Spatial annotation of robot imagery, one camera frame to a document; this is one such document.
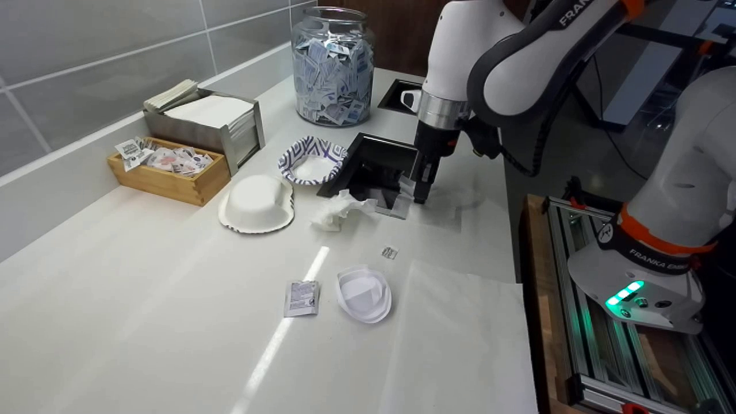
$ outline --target small box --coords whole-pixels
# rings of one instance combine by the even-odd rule
[[[183,148],[183,143],[171,143],[158,137],[149,137],[149,140],[156,148]],[[124,172],[119,154],[112,154],[109,164],[110,164],[110,171],[116,172],[116,179],[122,186],[134,186],[147,192],[158,192],[164,197],[175,197],[191,204],[208,204],[216,196],[216,191],[221,191],[229,184],[230,172],[223,154],[208,152],[200,148],[193,148],[193,149],[211,157],[211,165],[208,165],[198,174],[178,174],[178,172],[156,171],[149,165],[140,165],[135,171]]]
[[[204,148],[211,152],[223,152],[230,174],[236,174],[238,167],[264,145],[257,102],[230,97],[230,98],[254,104],[254,108],[241,117],[238,117],[236,122],[230,122],[229,126],[214,128],[214,126],[175,120],[167,114],[167,110],[171,108],[214,95],[211,89],[200,89],[193,83],[186,92],[164,92],[164,95],[169,95],[169,102],[164,98],[167,102],[164,106],[158,108],[149,104],[142,106],[146,125],[152,135]]]

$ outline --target paper bowl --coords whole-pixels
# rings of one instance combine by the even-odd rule
[[[296,186],[317,186],[334,179],[346,161],[346,149],[319,137],[305,137],[294,143],[279,159],[283,179]]]
[[[268,235],[294,221],[294,191],[268,174],[240,179],[221,203],[219,218],[240,235]]]

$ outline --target glass jar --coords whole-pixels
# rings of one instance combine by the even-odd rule
[[[365,14],[310,7],[292,27],[296,112],[313,125],[355,126],[370,114],[374,37]]]

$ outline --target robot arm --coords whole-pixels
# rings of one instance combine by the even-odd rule
[[[414,199],[425,203],[463,120],[477,114],[486,125],[470,128],[483,134],[472,135],[474,143],[494,126],[533,120],[598,44],[641,10],[645,0],[556,0],[523,27],[501,0],[449,2],[438,21],[420,106]]]

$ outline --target tiled wall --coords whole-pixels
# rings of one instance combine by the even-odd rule
[[[183,77],[291,39],[313,0],[4,0],[0,174],[56,152]]]

